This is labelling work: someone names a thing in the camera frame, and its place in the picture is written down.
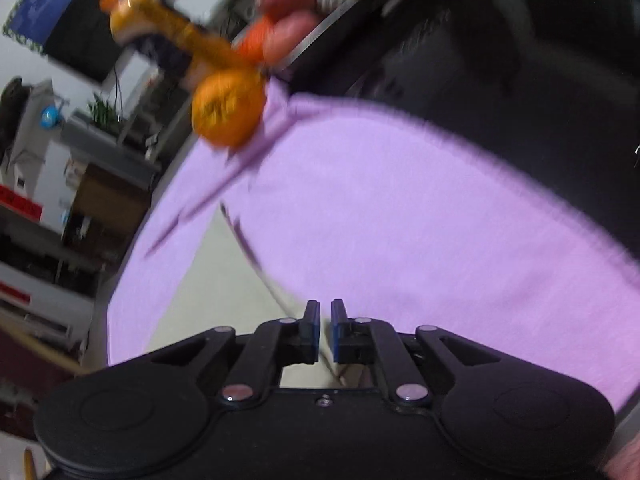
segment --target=cable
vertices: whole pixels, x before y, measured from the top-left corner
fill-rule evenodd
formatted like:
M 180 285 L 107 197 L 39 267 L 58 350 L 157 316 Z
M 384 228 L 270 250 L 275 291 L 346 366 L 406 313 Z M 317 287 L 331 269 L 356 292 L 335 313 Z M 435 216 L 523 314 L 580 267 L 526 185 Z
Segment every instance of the cable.
M 118 84 L 118 72 L 116 67 L 113 67 L 113 75 L 116 77 L 116 97 L 113 98 L 113 109 L 116 111 L 116 115 L 118 115 L 118 90 L 120 89 L 120 85 Z
M 118 72 L 116 67 L 113 67 L 113 75 L 116 78 L 116 96 L 113 100 L 113 109 L 118 113 L 118 95 L 120 95 L 120 115 L 124 116 L 124 105 L 122 103 L 122 88 L 120 87 L 120 79 L 118 78 Z

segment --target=potted plant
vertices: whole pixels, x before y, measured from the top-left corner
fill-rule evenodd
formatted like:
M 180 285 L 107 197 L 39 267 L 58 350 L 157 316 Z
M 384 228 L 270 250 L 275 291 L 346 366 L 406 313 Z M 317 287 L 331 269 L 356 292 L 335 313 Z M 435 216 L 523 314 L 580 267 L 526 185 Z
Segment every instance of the potted plant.
M 98 128 L 116 135 L 120 132 L 120 117 L 116 108 L 108 101 L 94 92 L 94 100 L 89 102 L 88 107 L 91 118 Z

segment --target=purple cloth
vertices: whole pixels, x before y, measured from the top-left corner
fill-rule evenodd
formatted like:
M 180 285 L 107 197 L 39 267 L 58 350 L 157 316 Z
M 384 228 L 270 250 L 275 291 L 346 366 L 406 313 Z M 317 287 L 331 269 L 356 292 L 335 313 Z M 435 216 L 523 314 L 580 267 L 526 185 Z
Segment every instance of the purple cloth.
M 222 199 L 265 272 L 325 314 L 343 298 L 400 331 L 437 324 L 624 403 L 640 272 L 600 228 L 430 124 L 274 85 L 270 98 L 260 144 L 231 173 L 198 145 L 145 227 L 110 306 L 111 362 L 143 351 Z

